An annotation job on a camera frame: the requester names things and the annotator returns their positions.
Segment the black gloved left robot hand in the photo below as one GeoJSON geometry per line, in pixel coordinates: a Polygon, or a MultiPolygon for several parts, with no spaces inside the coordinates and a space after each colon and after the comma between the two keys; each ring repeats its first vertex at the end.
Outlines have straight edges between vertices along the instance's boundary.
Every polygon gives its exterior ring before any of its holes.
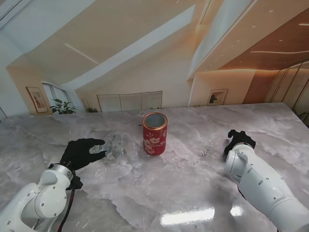
{"type": "Polygon", "coordinates": [[[100,139],[88,138],[70,141],[61,157],[60,165],[71,171],[77,171],[90,163],[106,157],[106,151],[91,154],[89,150],[96,145],[104,145],[105,141],[100,139]]]}

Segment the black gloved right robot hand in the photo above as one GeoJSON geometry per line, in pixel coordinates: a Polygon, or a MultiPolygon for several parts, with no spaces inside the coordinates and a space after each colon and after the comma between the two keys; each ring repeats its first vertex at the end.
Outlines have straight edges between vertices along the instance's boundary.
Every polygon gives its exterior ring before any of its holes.
{"type": "Polygon", "coordinates": [[[245,131],[237,132],[236,130],[230,130],[228,138],[232,138],[232,140],[224,149],[225,155],[228,155],[228,152],[237,144],[249,145],[252,149],[256,146],[256,142],[245,131]]]}

